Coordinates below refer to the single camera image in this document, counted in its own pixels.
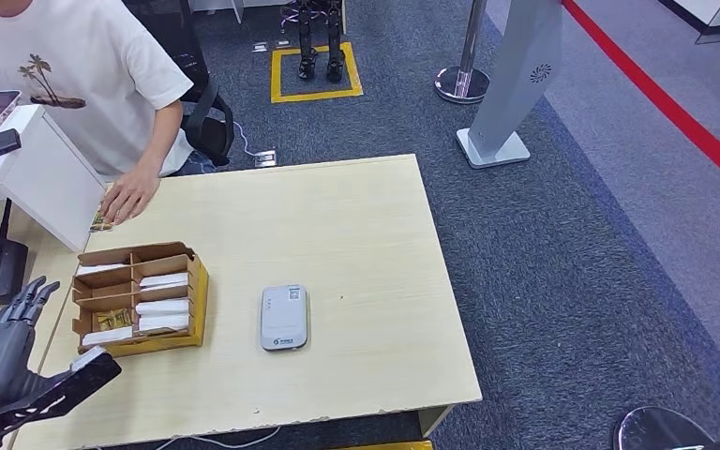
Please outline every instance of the red barrier line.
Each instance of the red barrier line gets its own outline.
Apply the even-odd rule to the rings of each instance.
[[[720,169],[720,141],[705,129],[691,114],[675,101],[658,83],[654,82],[636,62],[628,56],[597,23],[581,9],[575,0],[562,0],[567,12],[581,25],[608,58],[625,76],[667,117],[699,150]]]

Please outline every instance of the cardboard box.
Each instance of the cardboard box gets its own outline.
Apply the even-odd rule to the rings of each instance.
[[[208,297],[208,272],[197,254],[182,242],[151,246],[115,248],[84,253],[81,266],[124,264],[123,267],[73,277],[73,302],[79,306],[79,317],[73,319],[73,331],[79,335],[79,353],[93,346],[84,346],[83,337],[101,331],[98,313],[127,309],[133,333],[131,338],[114,343],[98,344],[114,357],[158,352],[179,347],[201,346],[205,334],[205,306]],[[187,273],[187,285],[142,291],[145,277]],[[169,328],[139,331],[136,306],[186,297],[189,301],[187,330]]]

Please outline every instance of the robotic hand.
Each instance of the robotic hand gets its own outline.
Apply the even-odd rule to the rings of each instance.
[[[28,422],[59,417],[114,379],[121,368],[101,347],[79,356],[70,369],[44,378],[26,364],[35,340],[35,323],[59,282],[42,289],[45,277],[23,287],[0,311],[1,438]]]

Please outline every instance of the light wood tabletop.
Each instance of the light wood tabletop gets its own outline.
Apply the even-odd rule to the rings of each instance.
[[[205,342],[119,358],[123,373],[17,450],[107,446],[419,411],[428,434],[481,399],[415,157],[165,179],[139,217],[88,251],[183,241],[209,285]],[[259,343],[263,288],[299,283],[310,336]],[[65,304],[42,373],[76,355]]]
[[[0,224],[3,211],[4,203],[0,202]],[[35,326],[35,345],[29,357],[29,368],[37,370],[68,295],[73,273],[78,267],[78,255],[46,232],[16,205],[12,206],[7,237],[29,247],[24,282],[44,275],[49,282],[62,283],[59,290],[49,298]]]

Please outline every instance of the yellow floor tape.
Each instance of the yellow floor tape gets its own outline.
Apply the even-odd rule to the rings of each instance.
[[[283,56],[288,54],[299,54],[299,49],[281,49],[272,52],[272,76],[271,80],[271,92],[272,92],[272,103],[286,103],[292,101],[309,101],[309,100],[324,100],[325,98],[343,98],[343,97],[359,97],[363,95],[363,85],[360,84],[360,75],[357,73],[357,64],[354,62],[354,52],[352,51],[352,44],[350,42],[343,42],[340,44],[340,49],[343,54],[346,55],[346,73],[349,74],[349,81],[352,87],[349,89],[342,89],[339,91],[324,91],[314,92],[311,94],[295,94],[284,96],[282,94],[282,59]],[[316,52],[328,53],[329,47],[326,45],[316,47]],[[299,66],[291,67],[292,70],[297,70]]]
[[[384,443],[382,445],[367,445],[365,447],[352,447],[338,450],[432,450],[432,442]]]

